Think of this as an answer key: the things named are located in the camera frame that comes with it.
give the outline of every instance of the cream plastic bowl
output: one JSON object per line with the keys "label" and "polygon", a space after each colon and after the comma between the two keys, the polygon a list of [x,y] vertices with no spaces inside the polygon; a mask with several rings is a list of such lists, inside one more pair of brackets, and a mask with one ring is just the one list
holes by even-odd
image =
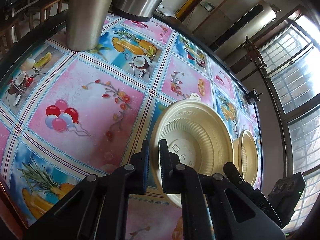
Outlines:
{"label": "cream plastic bowl", "polygon": [[226,162],[234,161],[230,134],[221,117],[207,104],[185,99],[173,103],[159,116],[150,140],[150,168],[158,189],[174,205],[181,207],[180,194],[166,195],[162,189],[159,141],[167,140],[168,149],[180,162],[198,173],[223,173]]}
{"label": "cream plastic bowl", "polygon": [[251,186],[254,185],[258,174],[258,152],[255,140],[249,130],[243,130],[240,137],[233,142],[235,165]]}

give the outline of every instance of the metal pin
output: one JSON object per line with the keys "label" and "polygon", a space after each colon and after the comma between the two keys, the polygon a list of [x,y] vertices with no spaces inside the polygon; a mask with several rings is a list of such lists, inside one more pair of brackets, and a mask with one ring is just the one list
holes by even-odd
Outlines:
{"label": "metal pin", "polygon": [[176,165],[176,169],[178,171],[183,171],[185,168],[186,168],[185,165],[182,163]]}
{"label": "metal pin", "polygon": [[215,174],[213,175],[213,178],[214,178],[215,180],[223,180],[223,175],[220,174],[220,173],[215,173]]}
{"label": "metal pin", "polygon": [[87,176],[87,181],[89,182],[95,181],[96,179],[97,179],[97,175],[90,174]]}
{"label": "metal pin", "polygon": [[124,166],[124,169],[125,169],[126,171],[132,171],[132,170],[134,169],[134,166],[133,166],[132,164],[126,164],[126,165]]}

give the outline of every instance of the balloon print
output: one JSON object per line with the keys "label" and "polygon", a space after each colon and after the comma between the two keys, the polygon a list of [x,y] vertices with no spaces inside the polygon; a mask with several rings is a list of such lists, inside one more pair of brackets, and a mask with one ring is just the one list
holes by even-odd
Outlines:
{"label": "balloon print", "polygon": [[52,126],[57,132],[64,132],[67,129],[67,123],[61,118],[52,120]]}
{"label": "balloon print", "polygon": [[55,106],[58,107],[61,112],[65,111],[69,107],[68,103],[63,99],[57,100]]}
{"label": "balloon print", "polygon": [[45,110],[46,115],[54,114],[58,117],[61,113],[60,109],[57,106],[48,106]]}
{"label": "balloon print", "polygon": [[49,114],[46,118],[45,118],[45,125],[50,128],[50,129],[53,129],[53,126],[52,126],[52,121],[54,119],[56,119],[57,117],[54,115],[54,114]]}
{"label": "balloon print", "polygon": [[73,123],[72,117],[70,114],[67,114],[67,113],[60,114],[59,118],[61,118],[62,120],[64,120],[66,122],[67,127],[69,127]]}
{"label": "balloon print", "polygon": [[106,173],[109,173],[111,174],[112,172],[114,172],[114,170],[118,168],[117,166],[113,165],[113,164],[105,164],[103,165],[100,170],[106,172]]}
{"label": "balloon print", "polygon": [[72,117],[72,122],[77,122],[79,119],[78,111],[72,107],[68,107],[65,111],[66,114],[70,114]]}

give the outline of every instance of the wooden shelf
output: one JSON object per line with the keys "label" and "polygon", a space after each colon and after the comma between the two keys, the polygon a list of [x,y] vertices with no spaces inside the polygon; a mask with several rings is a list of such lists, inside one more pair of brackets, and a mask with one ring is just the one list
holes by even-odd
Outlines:
{"label": "wooden shelf", "polygon": [[195,33],[211,16],[214,14],[217,10],[221,8],[222,5],[224,5],[228,0],[223,0],[222,3],[220,3],[216,8],[214,8],[210,14],[198,25],[197,28],[195,28],[192,33]]}

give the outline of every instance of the red balloon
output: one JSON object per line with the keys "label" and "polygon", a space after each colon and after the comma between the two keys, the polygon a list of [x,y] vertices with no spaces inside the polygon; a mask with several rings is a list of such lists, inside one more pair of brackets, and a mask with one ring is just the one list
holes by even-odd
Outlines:
{"label": "red balloon", "polygon": [[79,119],[78,111],[72,107],[68,107],[66,110],[64,110],[66,114],[70,114],[72,117],[72,122],[77,122]]}
{"label": "red balloon", "polygon": [[46,115],[54,114],[56,117],[58,117],[61,113],[60,109],[56,106],[48,106],[45,110]]}

